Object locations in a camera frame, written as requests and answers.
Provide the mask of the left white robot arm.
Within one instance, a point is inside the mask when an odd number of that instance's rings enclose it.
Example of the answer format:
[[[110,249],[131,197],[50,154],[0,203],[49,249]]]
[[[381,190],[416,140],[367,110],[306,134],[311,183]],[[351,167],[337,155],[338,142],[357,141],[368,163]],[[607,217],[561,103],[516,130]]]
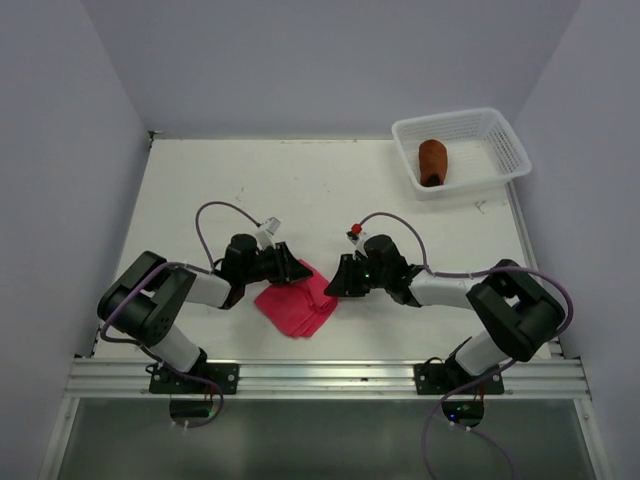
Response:
[[[175,325],[183,305],[229,310],[250,284],[297,285],[312,276],[286,243],[261,247],[249,234],[233,236],[222,260],[207,273],[145,251],[100,299],[100,338],[137,346],[173,370],[182,390],[197,392],[207,383],[207,354]]]

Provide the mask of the pink towel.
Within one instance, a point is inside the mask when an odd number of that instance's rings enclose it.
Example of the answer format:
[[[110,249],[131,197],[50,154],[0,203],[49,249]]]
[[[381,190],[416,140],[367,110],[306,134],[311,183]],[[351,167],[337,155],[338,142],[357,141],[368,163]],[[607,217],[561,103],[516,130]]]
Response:
[[[338,298],[324,293],[329,282],[318,270],[304,260],[300,262],[311,270],[310,278],[271,285],[256,297],[254,304],[281,334],[310,338],[333,314]]]

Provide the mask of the brown towel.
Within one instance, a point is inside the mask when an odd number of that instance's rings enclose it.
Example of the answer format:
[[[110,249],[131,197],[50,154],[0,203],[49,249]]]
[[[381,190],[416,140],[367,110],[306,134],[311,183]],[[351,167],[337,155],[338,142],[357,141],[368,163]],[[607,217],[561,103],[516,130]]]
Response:
[[[444,184],[448,171],[448,151],[438,140],[422,142],[418,150],[419,183],[423,187],[436,187]]]

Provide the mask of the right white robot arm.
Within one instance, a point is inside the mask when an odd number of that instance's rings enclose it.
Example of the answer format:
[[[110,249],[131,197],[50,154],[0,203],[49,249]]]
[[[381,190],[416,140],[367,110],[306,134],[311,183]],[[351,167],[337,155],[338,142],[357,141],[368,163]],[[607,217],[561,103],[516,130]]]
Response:
[[[539,278],[536,271],[507,259],[466,275],[431,272],[408,263],[389,236],[375,235],[353,254],[341,256],[325,294],[357,298],[382,289],[400,305],[474,312],[484,330],[425,373],[444,388],[464,393],[503,361],[529,361],[570,319],[570,309],[562,307]]]

